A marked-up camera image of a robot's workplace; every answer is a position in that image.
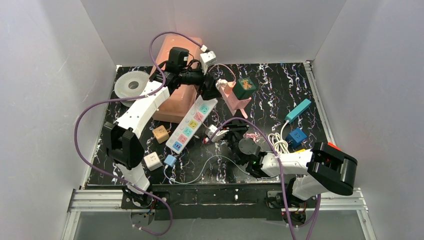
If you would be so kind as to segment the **pink plastic storage box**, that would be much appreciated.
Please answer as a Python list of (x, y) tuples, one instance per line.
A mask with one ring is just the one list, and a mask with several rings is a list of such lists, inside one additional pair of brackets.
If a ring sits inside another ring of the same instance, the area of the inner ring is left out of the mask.
[[(173, 47), (187, 49), (189, 51), (189, 61), (197, 60), (202, 53), (196, 44), (185, 37), (177, 34), (168, 34), (165, 36), (160, 51), (155, 58), (156, 63), (160, 64), (166, 61)], [(196, 95), (197, 92), (193, 85), (182, 84), (159, 106), (152, 118), (156, 121), (180, 123), (195, 102)]]

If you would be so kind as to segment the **dark green cube socket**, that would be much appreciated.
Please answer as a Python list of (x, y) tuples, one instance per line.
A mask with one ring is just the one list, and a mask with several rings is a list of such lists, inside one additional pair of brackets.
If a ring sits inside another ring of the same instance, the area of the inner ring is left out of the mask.
[(257, 91), (256, 85), (250, 78), (240, 78), (235, 81), (232, 92), (238, 100), (246, 100)]

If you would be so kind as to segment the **blue cube socket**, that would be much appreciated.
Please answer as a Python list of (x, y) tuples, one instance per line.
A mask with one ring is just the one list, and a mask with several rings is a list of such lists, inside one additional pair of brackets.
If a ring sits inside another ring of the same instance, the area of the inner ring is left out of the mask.
[(307, 135), (300, 128), (296, 128), (287, 135), (287, 137), (285, 138), (285, 141), (292, 148), (297, 148), (306, 139), (307, 139)]

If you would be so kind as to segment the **white power strip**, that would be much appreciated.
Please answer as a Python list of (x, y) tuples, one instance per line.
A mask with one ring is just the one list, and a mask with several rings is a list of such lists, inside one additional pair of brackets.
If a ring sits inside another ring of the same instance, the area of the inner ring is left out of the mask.
[(202, 96), (199, 96), (165, 145), (174, 153), (180, 154), (202, 126), (203, 122), (217, 103), (218, 100), (216, 98), (204, 100)]

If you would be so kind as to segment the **tan cube socket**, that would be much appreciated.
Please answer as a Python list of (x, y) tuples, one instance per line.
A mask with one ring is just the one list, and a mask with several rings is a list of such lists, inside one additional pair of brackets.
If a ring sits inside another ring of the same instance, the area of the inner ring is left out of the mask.
[(169, 131), (163, 125), (155, 128), (152, 133), (159, 144), (166, 142), (170, 138)]

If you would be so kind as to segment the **teal power strip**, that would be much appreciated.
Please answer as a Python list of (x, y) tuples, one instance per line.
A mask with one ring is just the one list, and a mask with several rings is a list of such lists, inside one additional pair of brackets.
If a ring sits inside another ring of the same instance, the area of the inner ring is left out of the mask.
[(299, 117), (310, 105), (309, 99), (304, 99), (293, 110), (291, 110), (284, 118), (284, 121), (291, 124), (297, 117)]

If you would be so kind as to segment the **light blue plug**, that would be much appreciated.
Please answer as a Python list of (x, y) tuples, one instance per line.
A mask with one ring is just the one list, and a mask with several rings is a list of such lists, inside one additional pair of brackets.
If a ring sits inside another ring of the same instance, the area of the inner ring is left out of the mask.
[(177, 158), (173, 155), (167, 155), (166, 158), (164, 159), (163, 163), (167, 166), (167, 167), (173, 167), (175, 165), (177, 161)]

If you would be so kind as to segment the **red cube socket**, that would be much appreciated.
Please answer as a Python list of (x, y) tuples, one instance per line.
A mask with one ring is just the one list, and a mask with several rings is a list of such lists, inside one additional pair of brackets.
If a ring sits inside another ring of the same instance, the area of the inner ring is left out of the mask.
[(341, 149), (338, 147), (338, 146), (336, 146), (335, 144), (333, 144), (332, 142), (328, 142), (327, 143), (330, 147), (332, 147), (332, 148), (334, 148), (334, 149), (336, 149), (336, 150), (338, 150), (338, 151), (341, 151)]

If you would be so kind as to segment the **white cube socket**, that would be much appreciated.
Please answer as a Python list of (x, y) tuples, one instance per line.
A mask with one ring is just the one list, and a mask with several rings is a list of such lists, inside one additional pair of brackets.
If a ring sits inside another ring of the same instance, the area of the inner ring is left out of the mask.
[(143, 160), (149, 171), (154, 171), (163, 166), (159, 155), (155, 151), (144, 156)]

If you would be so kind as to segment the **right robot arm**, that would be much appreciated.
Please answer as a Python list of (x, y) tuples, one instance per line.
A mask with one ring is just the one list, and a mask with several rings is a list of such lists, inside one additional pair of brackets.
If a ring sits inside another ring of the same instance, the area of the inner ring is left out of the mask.
[(255, 178), (273, 178), (280, 173), (294, 175), (285, 189), (289, 202), (303, 203), (309, 198), (325, 192), (351, 196), (357, 160), (334, 145), (317, 142), (311, 149), (289, 152), (290, 143), (296, 143), (296, 136), (303, 139), (299, 129), (282, 138), (282, 132), (270, 133), (267, 139), (272, 151), (262, 151), (251, 139), (244, 137), (249, 129), (246, 123), (233, 121), (224, 125), (224, 140), (233, 154), (233, 160), (246, 166), (246, 172)]

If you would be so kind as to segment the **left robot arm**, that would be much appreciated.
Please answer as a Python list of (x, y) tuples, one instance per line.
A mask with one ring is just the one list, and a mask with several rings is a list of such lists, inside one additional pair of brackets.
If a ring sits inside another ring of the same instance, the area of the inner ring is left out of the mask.
[(216, 61), (216, 54), (205, 45), (201, 47), (201, 51), (198, 59), (188, 62), (187, 49), (171, 48), (168, 59), (155, 65), (155, 71), (143, 85), (140, 98), (134, 100), (127, 112), (115, 122), (106, 122), (103, 125), (106, 154), (117, 164), (127, 180), (128, 189), (135, 194), (143, 195), (150, 187), (141, 163), (144, 149), (140, 138), (160, 105), (182, 85), (197, 88), (198, 97), (165, 143), (179, 154), (222, 96), (216, 79), (208, 73), (208, 69)]

